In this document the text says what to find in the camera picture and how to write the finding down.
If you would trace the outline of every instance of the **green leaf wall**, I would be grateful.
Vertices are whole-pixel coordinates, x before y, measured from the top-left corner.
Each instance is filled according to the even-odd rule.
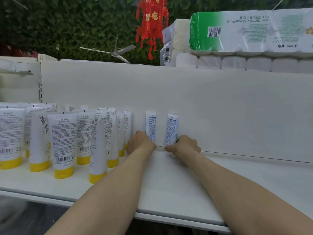
[[[84,46],[112,51],[135,44],[136,49],[123,56],[131,63],[159,65],[158,42],[153,60],[148,60],[149,46],[135,43],[135,18],[139,0],[0,0],[0,42],[24,51],[37,51],[58,59],[86,59],[116,62],[110,55],[78,48]],[[190,18],[199,11],[272,9],[279,0],[167,0],[169,23]],[[313,7],[313,0],[284,0],[278,8]]]

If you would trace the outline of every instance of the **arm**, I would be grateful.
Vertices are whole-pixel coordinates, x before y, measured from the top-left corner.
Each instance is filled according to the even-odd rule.
[[[128,158],[86,191],[46,235],[124,234],[135,215],[145,166],[155,147],[137,131],[128,142]]]
[[[312,219],[259,184],[201,155],[196,140],[183,135],[165,150],[194,171],[234,234],[312,234]]]

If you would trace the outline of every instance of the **red tassel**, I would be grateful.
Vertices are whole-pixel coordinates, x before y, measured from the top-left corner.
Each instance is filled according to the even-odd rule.
[[[136,12],[136,19],[139,18],[139,7],[137,7],[137,12]]]
[[[152,47],[149,48],[149,53],[148,53],[149,60],[153,59],[151,52],[152,52]]]

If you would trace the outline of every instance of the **white shelf divider panel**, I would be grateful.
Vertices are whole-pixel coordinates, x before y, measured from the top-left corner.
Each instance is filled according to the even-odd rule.
[[[216,163],[259,183],[313,218],[313,164],[203,153]],[[57,180],[52,167],[32,173],[25,161],[18,168],[0,172],[0,195],[71,206],[92,186],[88,182],[88,171],[88,165],[75,165],[73,176]],[[178,158],[162,151],[155,151],[147,165],[136,218],[229,232],[193,172]]]
[[[203,151],[313,163],[313,75],[135,64],[43,61],[44,102],[133,112],[157,111],[156,144],[164,146],[167,112],[178,133]]]

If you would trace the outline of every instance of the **red hanging ornament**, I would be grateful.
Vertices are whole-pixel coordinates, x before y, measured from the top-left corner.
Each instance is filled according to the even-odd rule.
[[[168,10],[166,0],[141,0],[137,6],[136,18],[139,18],[140,9],[143,11],[142,26],[137,27],[136,43],[139,42],[141,35],[140,47],[143,48],[143,40],[149,39],[147,44],[150,45],[149,60],[152,60],[152,47],[156,51],[156,38],[161,38],[163,42],[162,30],[163,17],[166,17],[166,27],[168,26]]]

